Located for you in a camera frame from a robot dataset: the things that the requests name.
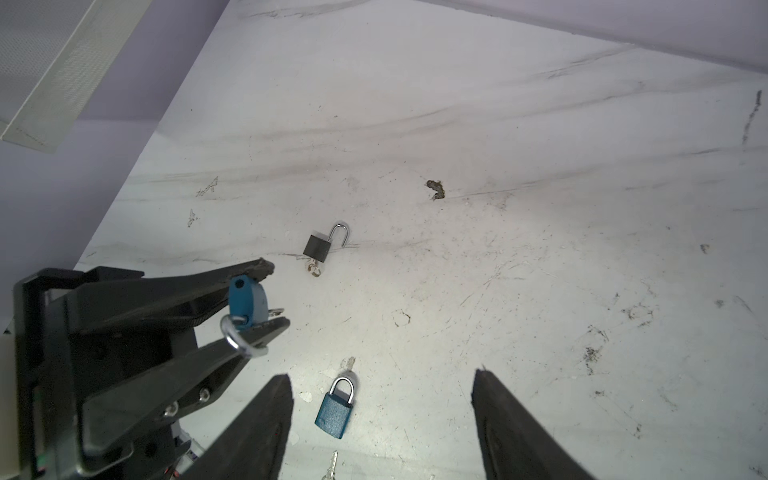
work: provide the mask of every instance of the padlock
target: padlock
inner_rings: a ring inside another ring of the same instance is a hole
[[[348,400],[334,393],[336,385],[342,380],[346,380],[349,383]],[[323,404],[320,406],[317,418],[315,418],[315,425],[319,426],[328,435],[338,439],[342,438],[344,429],[346,429],[346,423],[349,421],[349,415],[352,413],[352,400],[354,396],[355,386],[352,384],[352,380],[345,376],[340,376],[334,380],[331,390],[323,398]]]
[[[341,246],[344,247],[346,245],[347,239],[349,238],[349,228],[347,228],[347,226],[344,223],[337,223],[331,229],[331,233],[328,236],[328,240],[323,240],[320,237],[310,235],[310,239],[309,241],[306,242],[306,247],[304,247],[304,255],[307,255],[309,258],[313,258],[318,262],[326,261],[328,252],[331,250],[331,240],[333,239],[333,232],[335,232],[336,229],[339,227],[342,227],[344,230],[346,230],[346,235],[344,235],[344,241],[341,243]]]
[[[230,315],[238,331],[270,318],[264,287],[247,275],[238,275],[230,280],[229,302]]]

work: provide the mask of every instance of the padlock body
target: padlock body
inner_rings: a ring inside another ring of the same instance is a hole
[[[338,439],[344,435],[346,423],[352,414],[352,406],[338,395],[327,393],[323,398],[323,404],[317,413],[315,425],[319,426],[328,435]]]
[[[304,255],[318,262],[324,262],[330,250],[331,243],[329,241],[310,235],[310,240],[306,243],[306,247],[304,247]]]

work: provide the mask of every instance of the padlock shackle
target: padlock shackle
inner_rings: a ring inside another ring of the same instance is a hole
[[[238,322],[240,325],[242,325],[247,320],[248,319],[244,316],[225,315],[221,317],[219,327],[221,328],[221,332],[224,334],[224,338],[227,339],[227,342],[232,346],[232,348],[237,350],[237,352],[245,358],[252,359],[258,356],[266,355],[269,350],[267,350],[265,346],[252,346],[237,331],[235,322]]]
[[[342,380],[346,380],[346,382],[349,383],[349,400],[347,400],[346,403],[347,405],[352,405],[352,398],[355,396],[355,386],[352,383],[352,380],[346,378],[345,376],[340,376],[338,379],[333,380],[333,385],[331,385],[331,390],[328,391],[328,393],[333,395],[333,391],[336,390],[336,384]]]
[[[335,232],[336,229],[339,227],[342,227],[346,231],[346,234],[344,235],[344,241],[341,243],[342,247],[346,247],[346,241],[347,239],[349,239],[349,228],[344,223],[337,223],[336,225],[333,226],[333,228],[331,229],[331,233],[328,236],[328,241],[329,242],[333,241],[333,232]]]

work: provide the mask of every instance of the scratch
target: scratch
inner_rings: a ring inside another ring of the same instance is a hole
[[[306,255],[302,255],[300,253],[273,253],[273,255],[279,255],[281,257],[294,257],[296,259],[309,258]]]
[[[413,450],[413,455],[415,455],[416,457],[419,457],[419,454],[416,453],[416,449],[414,448],[413,444],[411,443],[411,439],[408,438],[408,431],[406,429],[403,429],[402,432],[406,434],[406,440],[408,440],[408,445],[410,445],[411,446],[411,450]]]
[[[458,390],[459,390],[459,392],[461,392],[461,393],[462,393],[462,397],[464,397],[464,401],[465,401],[465,402],[467,402],[467,405],[469,405],[469,406],[472,406],[472,405],[469,403],[469,400],[467,400],[467,396],[466,396],[466,395],[464,395],[464,389],[462,388],[462,383],[461,383],[461,382],[457,382],[457,383],[458,383]]]
[[[198,216],[194,214],[190,208],[190,219],[187,221],[187,228],[192,227],[192,223],[198,219]]]
[[[324,3],[322,5],[314,5],[314,6],[305,7],[305,8],[278,8],[277,10],[272,10],[270,12],[259,12],[259,13],[253,13],[250,15],[240,15],[240,18],[260,17],[260,16],[269,16],[272,18],[284,18],[284,17],[293,17],[293,16],[298,16],[299,18],[314,17],[317,15],[322,15],[324,13],[337,12],[339,10],[343,10],[344,8],[356,7],[357,5],[362,5],[367,1],[368,0],[349,0],[347,2]]]
[[[741,298],[738,295],[733,296],[733,301],[738,303],[739,305],[743,306],[747,312],[751,313],[753,316],[755,315],[755,312],[752,311],[749,305],[746,304],[743,298]]]
[[[604,332],[603,330],[600,330],[600,329],[598,329],[598,328],[597,328],[596,326],[594,326],[594,325],[590,325],[590,326],[589,326],[589,328],[588,328],[588,331],[589,331],[589,332],[596,332],[596,333],[599,333],[600,335],[602,335],[602,336],[603,336],[603,338],[605,338],[605,341],[606,341],[606,342],[607,342],[607,341],[609,341],[609,340],[608,340],[608,335],[606,334],[606,332]]]
[[[392,357],[392,361],[395,363],[395,367],[402,373],[402,370],[400,370],[400,366],[397,364],[397,360],[395,360],[395,357],[390,353],[390,357]]]
[[[664,400],[670,407],[672,407],[672,410],[677,410],[677,404],[673,402],[672,400],[669,400],[669,397],[667,397],[666,394],[664,394],[664,391],[659,389],[659,396],[662,400]]]
[[[741,137],[742,145],[746,145],[746,141],[750,139],[750,127],[752,127],[752,120],[755,119],[755,115],[757,115],[757,111],[760,109],[762,96],[763,91],[758,90],[755,98],[755,108],[752,109],[752,113],[750,113],[750,116],[747,118],[746,124],[744,125],[744,135]]]
[[[449,199],[451,199],[451,198],[474,197],[475,195],[505,194],[507,192],[514,192],[515,190],[520,190],[520,189],[521,189],[520,187],[517,187],[517,188],[508,188],[506,190],[493,190],[493,191],[489,191],[489,192],[475,192],[473,194],[465,194],[465,195],[460,195],[458,197],[449,197]]]
[[[622,429],[627,430],[629,432],[629,429],[627,427],[625,427],[624,425],[622,425],[621,422],[619,422],[616,417],[611,415],[611,413],[605,407],[600,405],[600,403],[595,398],[592,398],[592,402],[594,402],[594,404],[597,405],[600,408],[600,410],[605,412],[605,414],[608,415],[608,418],[610,418],[611,420],[616,422],[616,424],[619,425]]]
[[[407,316],[407,317],[408,317],[408,322],[406,322],[406,323],[403,323],[402,325],[403,325],[403,326],[405,326],[405,325],[410,325],[410,324],[411,324],[411,316],[410,316],[408,313],[405,313],[405,312],[403,312],[402,310],[398,310],[398,312],[400,312],[400,313],[402,313],[403,315],[405,315],[405,316]]]
[[[605,51],[599,51],[594,54],[587,55],[583,58],[579,58],[578,60],[572,61],[570,64],[568,64],[567,67],[558,68],[556,70],[550,70],[550,71],[543,71],[538,75],[544,76],[546,75],[547,80],[550,80],[552,78],[562,77],[564,75],[568,75],[571,73],[579,72],[581,68],[585,65],[589,65],[591,63],[594,63],[598,60],[602,60],[603,58],[613,57],[615,55],[623,54],[627,51],[634,50],[634,45],[622,45],[619,48],[611,48],[609,50]]]
[[[197,192],[197,195],[195,195],[195,197],[202,197],[203,195],[205,195],[206,193],[208,193],[208,190],[210,190],[210,191],[212,191],[212,192],[213,192],[213,191],[215,191],[215,190],[214,190],[214,188],[215,188],[215,187],[216,187],[218,184],[219,184],[219,177],[217,176],[216,178],[214,178],[214,181],[212,181],[212,182],[210,182],[210,183],[208,184],[208,186],[207,186],[207,187],[205,187],[203,190],[199,190],[199,191]]]
[[[541,270],[542,272],[546,273],[549,276],[553,276],[554,278],[560,280],[560,277],[555,275],[554,273],[549,273],[547,270],[544,270],[543,268],[540,268],[539,270]]]

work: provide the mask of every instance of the stain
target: stain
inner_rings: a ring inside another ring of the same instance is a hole
[[[352,372],[352,367],[355,366],[355,357],[350,356],[341,361],[339,368],[345,372]]]
[[[507,202],[511,197],[513,197],[515,194],[511,191],[509,192],[503,192],[498,195],[491,195],[490,201],[488,202],[488,205],[491,207],[496,207],[500,211],[505,212],[507,211]]]
[[[187,228],[192,227],[192,223],[194,223],[195,220],[199,220],[199,217],[195,215],[190,208],[190,219],[187,221]]]
[[[744,307],[744,309],[745,309],[747,312],[751,313],[752,315],[754,315],[754,314],[755,314],[755,312],[753,312],[753,311],[752,311],[752,309],[750,308],[750,306],[749,306],[749,305],[747,305],[747,303],[744,301],[744,299],[743,299],[743,298],[741,298],[740,296],[738,296],[738,295],[734,295],[734,296],[733,296],[733,301],[734,301],[735,303],[737,303],[737,304],[741,305],[742,307]]]
[[[357,192],[357,187],[360,185],[360,180],[357,180],[355,177],[347,177],[346,185],[351,191]]]
[[[600,359],[600,351],[603,347],[600,347],[599,349],[594,349],[590,346],[587,347],[586,351],[584,352],[584,363],[587,365],[587,371],[588,375],[592,375],[594,373],[594,370],[592,369],[591,364],[595,364]]]
[[[406,323],[397,323],[397,321],[395,321],[395,326],[410,325],[410,323],[411,323],[411,316],[408,313],[403,312],[402,310],[398,310],[398,312],[403,314],[403,315],[405,315],[405,316],[407,316],[408,317],[408,322],[406,322]]]
[[[712,180],[702,180],[701,182],[696,182],[696,185],[714,185],[720,183],[721,181],[723,181],[722,178],[713,178]]]
[[[750,467],[750,470],[760,478],[768,478],[765,472],[763,472],[763,467]]]
[[[762,104],[762,97],[763,91],[758,90],[757,95],[755,96],[755,107],[752,109],[752,113],[750,113],[750,116],[746,119],[746,123],[744,124],[744,134],[741,136],[742,145],[746,145],[746,142],[750,139],[750,128],[752,127],[752,121],[755,119],[755,115],[757,115],[757,111]]]
[[[432,195],[433,200],[440,200],[441,198],[445,198],[445,190],[443,189],[442,182],[440,180],[427,180],[425,185],[437,192],[436,194]]]
[[[207,194],[208,191],[214,191],[214,188],[219,184],[219,177],[216,177],[211,181],[207,187],[205,187],[203,190],[198,190],[197,195],[195,197],[202,197],[203,195]]]

